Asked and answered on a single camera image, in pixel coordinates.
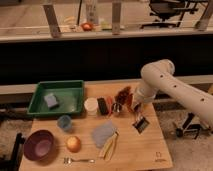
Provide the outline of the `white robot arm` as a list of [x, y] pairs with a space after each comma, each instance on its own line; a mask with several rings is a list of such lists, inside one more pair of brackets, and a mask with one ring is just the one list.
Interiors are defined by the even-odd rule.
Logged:
[[145, 64], [141, 69], [142, 79], [133, 93], [131, 108], [151, 102], [157, 92], [162, 91], [213, 130], [213, 96], [175, 78], [174, 72], [175, 66], [168, 59]]

